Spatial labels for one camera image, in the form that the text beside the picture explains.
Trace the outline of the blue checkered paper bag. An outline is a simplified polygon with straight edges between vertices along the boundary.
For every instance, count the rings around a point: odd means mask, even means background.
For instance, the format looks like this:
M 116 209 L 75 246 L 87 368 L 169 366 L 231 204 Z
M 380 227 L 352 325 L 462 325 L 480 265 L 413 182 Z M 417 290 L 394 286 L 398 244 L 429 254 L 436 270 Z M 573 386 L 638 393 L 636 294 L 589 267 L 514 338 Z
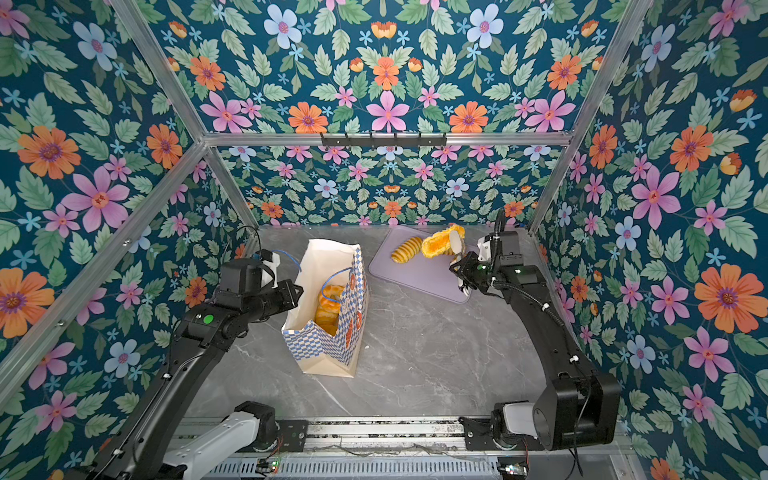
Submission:
M 304 293 L 281 329 L 292 357 L 305 374 L 354 377 L 369 302 L 361 246 L 311 239 L 296 284 Z

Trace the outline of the large striped croissant bread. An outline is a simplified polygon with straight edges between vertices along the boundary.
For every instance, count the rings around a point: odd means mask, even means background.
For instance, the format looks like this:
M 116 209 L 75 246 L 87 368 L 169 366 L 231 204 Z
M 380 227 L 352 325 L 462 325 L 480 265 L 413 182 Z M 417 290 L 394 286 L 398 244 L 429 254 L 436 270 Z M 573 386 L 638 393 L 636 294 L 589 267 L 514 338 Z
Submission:
M 326 333 L 335 336 L 338 331 L 340 304 L 319 302 L 314 322 Z

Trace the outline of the golden glazed bread loaf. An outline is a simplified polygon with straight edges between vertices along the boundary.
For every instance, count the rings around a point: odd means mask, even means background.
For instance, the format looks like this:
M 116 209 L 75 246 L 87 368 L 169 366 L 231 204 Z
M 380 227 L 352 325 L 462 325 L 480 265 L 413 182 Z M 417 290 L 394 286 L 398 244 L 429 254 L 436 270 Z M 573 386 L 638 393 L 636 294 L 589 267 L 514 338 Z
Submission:
M 451 231 L 458 231 L 465 242 L 465 228 L 457 224 L 452 224 L 423 240 L 421 248 L 423 256 L 431 259 L 440 255 L 452 255 L 449 244 L 449 233 Z

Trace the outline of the ring shaped bagel bread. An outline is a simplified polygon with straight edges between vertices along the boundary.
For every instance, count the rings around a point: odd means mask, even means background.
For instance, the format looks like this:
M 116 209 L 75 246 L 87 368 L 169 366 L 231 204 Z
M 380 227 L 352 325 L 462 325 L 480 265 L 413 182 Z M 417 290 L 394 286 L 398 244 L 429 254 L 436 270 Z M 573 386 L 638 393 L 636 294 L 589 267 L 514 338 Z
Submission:
M 324 285 L 320 293 L 320 301 L 340 304 L 344 290 L 343 285 Z

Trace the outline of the long ridged baguette bread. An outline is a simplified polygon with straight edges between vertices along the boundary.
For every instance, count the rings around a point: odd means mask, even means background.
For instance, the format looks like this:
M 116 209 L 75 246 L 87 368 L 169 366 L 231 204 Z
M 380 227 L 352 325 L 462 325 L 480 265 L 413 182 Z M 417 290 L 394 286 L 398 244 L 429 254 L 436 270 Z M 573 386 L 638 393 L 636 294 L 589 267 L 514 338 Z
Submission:
M 421 253 L 423 239 L 411 237 L 399 245 L 391 254 L 391 260 L 397 264 L 406 264 Z

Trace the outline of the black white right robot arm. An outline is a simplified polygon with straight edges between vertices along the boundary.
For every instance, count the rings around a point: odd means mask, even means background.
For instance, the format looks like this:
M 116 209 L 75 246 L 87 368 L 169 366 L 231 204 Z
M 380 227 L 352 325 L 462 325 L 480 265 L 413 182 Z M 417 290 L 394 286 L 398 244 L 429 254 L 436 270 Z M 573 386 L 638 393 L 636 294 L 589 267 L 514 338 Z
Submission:
M 620 386 L 599 371 L 558 314 L 541 270 L 525 261 L 519 235 L 498 214 L 491 233 L 474 251 L 460 254 L 449 270 L 463 293 L 499 297 L 524 325 L 542 365 L 546 386 L 533 402 L 498 404 L 490 435 L 500 448 L 533 439 L 546 450 L 576 451 L 614 440 Z

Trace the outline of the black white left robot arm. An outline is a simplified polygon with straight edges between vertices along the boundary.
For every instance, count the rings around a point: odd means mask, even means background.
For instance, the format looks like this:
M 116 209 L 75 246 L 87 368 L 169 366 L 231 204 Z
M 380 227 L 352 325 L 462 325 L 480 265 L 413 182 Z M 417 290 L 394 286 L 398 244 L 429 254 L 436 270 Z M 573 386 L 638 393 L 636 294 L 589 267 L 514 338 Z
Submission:
M 221 423 L 176 450 L 170 443 L 206 378 L 251 325 L 297 307 L 301 286 L 280 280 L 281 253 L 262 249 L 220 271 L 209 302 L 187 310 L 163 366 L 108 445 L 68 479 L 201 479 L 238 450 L 277 439 L 273 408 L 245 402 Z

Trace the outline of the lilac plastic tray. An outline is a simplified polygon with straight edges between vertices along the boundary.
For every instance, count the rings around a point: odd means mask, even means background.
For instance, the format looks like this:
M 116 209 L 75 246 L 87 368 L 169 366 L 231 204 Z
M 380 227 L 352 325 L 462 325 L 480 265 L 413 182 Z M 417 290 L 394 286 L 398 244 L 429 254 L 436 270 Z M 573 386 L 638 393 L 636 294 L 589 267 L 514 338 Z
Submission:
M 464 304 L 469 300 L 459 287 L 458 278 L 449 271 L 455 257 L 439 255 L 427 259 L 418 253 L 406 263 L 396 263 L 391 254 L 397 247 L 413 237 L 427 238 L 430 234 L 406 226 L 390 230 L 373 260 L 368 264 L 369 273 L 378 279 L 390 281 L 429 294 L 442 300 Z

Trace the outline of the black hook rail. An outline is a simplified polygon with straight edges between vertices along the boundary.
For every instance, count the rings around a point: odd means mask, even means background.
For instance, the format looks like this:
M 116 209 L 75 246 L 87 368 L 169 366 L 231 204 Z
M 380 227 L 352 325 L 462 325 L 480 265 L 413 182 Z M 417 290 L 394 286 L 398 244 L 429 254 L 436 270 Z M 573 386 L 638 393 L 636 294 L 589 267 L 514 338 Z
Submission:
M 443 147 L 448 145 L 445 134 L 392 133 L 392 134 L 321 134 L 324 147 L 402 148 Z

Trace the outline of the aluminium frame profile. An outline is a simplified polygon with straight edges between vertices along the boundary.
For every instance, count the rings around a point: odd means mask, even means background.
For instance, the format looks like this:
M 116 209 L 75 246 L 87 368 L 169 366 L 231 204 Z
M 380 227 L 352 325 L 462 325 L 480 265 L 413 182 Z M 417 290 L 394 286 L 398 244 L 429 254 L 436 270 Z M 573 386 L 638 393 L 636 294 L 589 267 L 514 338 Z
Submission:
M 37 362 L 55 346 L 76 314 L 91 298 L 92 293 L 113 271 L 127 254 L 131 245 L 137 243 L 140 234 L 151 220 L 161 211 L 170 195 L 193 171 L 198 161 L 206 160 L 219 179 L 232 207 L 242 222 L 252 224 L 253 218 L 243 195 L 239 192 L 233 175 L 220 158 L 218 150 L 223 146 L 248 144 L 256 146 L 361 146 L 378 145 L 436 146 L 438 144 L 470 145 L 478 143 L 499 143 L 523 145 L 546 143 L 564 145 L 573 152 L 586 133 L 589 121 L 593 120 L 602 98 L 607 93 L 619 63 L 628 52 L 631 42 L 639 32 L 644 18 L 653 7 L 651 1 L 629 1 L 621 15 L 612 40 L 605 52 L 605 60 L 593 86 L 582 103 L 572 129 L 563 133 L 357 133 L 357 134 L 287 134 L 214 133 L 203 124 L 192 101 L 186 95 L 175 76 L 148 22 L 134 1 L 115 1 L 112 6 L 116 17 L 123 23 L 128 35 L 139 50 L 142 58 L 154 75 L 159 87 L 168 96 L 172 107 L 178 113 L 192 144 L 174 166 L 128 216 L 121 227 L 109 238 L 93 259 L 81 270 L 64 289 L 61 296 L 48 308 L 29 333 L 10 351 L 1 363 L 1 404 L 8 405 L 20 391 Z

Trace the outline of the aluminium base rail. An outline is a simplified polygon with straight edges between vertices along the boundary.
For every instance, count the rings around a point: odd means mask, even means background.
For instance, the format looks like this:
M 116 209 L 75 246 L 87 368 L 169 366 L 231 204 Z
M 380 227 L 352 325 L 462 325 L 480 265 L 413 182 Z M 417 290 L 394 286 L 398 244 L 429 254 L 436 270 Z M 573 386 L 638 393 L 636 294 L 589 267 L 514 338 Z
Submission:
M 250 414 L 187 418 L 161 460 L 178 479 L 643 479 L 623 431 L 612 443 L 547 451 L 497 443 L 481 417 L 282 419 L 256 437 Z

